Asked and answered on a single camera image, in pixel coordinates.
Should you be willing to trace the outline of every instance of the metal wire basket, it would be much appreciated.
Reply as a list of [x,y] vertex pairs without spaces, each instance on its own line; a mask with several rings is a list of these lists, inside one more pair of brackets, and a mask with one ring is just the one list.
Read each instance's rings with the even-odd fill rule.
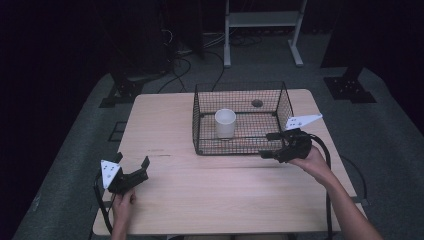
[[[216,111],[236,113],[234,137],[220,139],[215,131]],[[198,155],[248,155],[277,150],[281,140],[267,133],[282,132],[293,110],[284,82],[198,84],[193,104],[193,143]]]

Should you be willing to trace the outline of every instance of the hand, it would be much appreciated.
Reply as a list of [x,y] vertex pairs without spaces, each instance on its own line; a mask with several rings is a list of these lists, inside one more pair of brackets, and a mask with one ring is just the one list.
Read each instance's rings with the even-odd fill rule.
[[336,178],[325,162],[321,152],[315,146],[312,146],[309,155],[305,159],[295,158],[288,163],[302,168],[324,187]]
[[123,239],[122,236],[126,235],[127,229],[131,220],[131,207],[135,201],[134,188],[129,190],[125,195],[117,194],[114,196],[112,211],[113,211],[113,231],[112,239]]

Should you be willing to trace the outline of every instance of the white cup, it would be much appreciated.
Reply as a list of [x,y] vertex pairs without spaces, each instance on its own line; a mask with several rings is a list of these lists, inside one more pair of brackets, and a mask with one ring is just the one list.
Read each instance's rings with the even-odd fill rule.
[[230,109],[220,109],[215,113],[215,130],[218,138],[232,138],[236,128],[236,114]]

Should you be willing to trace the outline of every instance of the table top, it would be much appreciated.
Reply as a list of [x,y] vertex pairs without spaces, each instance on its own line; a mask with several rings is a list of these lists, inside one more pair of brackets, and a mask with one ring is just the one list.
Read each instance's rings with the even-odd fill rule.
[[[294,116],[319,113],[308,90],[288,90]],[[149,156],[149,179],[136,187],[129,234],[236,234],[326,231],[324,187],[291,164],[252,156],[198,156],[192,140],[193,93],[140,95],[119,151],[124,173]],[[356,196],[324,120],[302,128],[329,149],[332,171]],[[111,194],[105,191],[104,201]],[[333,229],[340,227],[333,213]],[[93,225],[108,235],[100,211]]]

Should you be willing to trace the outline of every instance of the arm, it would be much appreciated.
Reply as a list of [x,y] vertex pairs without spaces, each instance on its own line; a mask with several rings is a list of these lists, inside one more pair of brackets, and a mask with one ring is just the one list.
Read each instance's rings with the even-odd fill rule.
[[135,190],[131,189],[124,196],[116,195],[113,201],[112,240],[125,240],[131,220],[131,205],[135,200]]
[[289,161],[289,163],[305,170],[327,189],[343,236],[346,239],[383,239],[356,207],[339,179],[328,168],[316,147],[312,147],[306,159],[297,158]]

